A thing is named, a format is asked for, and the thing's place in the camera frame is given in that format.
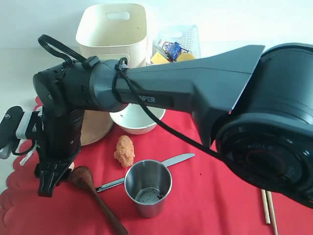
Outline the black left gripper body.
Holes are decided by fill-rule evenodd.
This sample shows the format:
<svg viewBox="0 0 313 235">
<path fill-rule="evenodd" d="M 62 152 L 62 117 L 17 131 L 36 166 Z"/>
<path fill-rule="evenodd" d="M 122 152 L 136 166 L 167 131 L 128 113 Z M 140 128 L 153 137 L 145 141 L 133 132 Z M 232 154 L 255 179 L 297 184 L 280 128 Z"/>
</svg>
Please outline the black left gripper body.
<svg viewBox="0 0 313 235">
<path fill-rule="evenodd" d="M 42 108 L 43 139 L 40 142 L 40 163 L 35 175 L 42 181 L 61 177 L 68 179 L 70 166 L 80 150 L 80 137 L 85 111 L 70 110 L 56 116 Z"/>
</svg>

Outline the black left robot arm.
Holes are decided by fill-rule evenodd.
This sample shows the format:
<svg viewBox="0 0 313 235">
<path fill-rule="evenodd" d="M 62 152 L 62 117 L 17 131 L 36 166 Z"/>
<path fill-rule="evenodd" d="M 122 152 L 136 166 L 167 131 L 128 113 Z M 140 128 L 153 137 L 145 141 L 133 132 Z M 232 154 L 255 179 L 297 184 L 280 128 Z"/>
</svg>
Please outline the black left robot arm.
<svg viewBox="0 0 313 235">
<path fill-rule="evenodd" d="M 65 59 L 33 76 L 47 162 L 72 161 L 84 110 L 144 104 L 189 113 L 195 142 L 239 178 L 313 206 L 313 47 L 248 45 L 215 56 L 131 68 L 128 59 Z"/>
</svg>

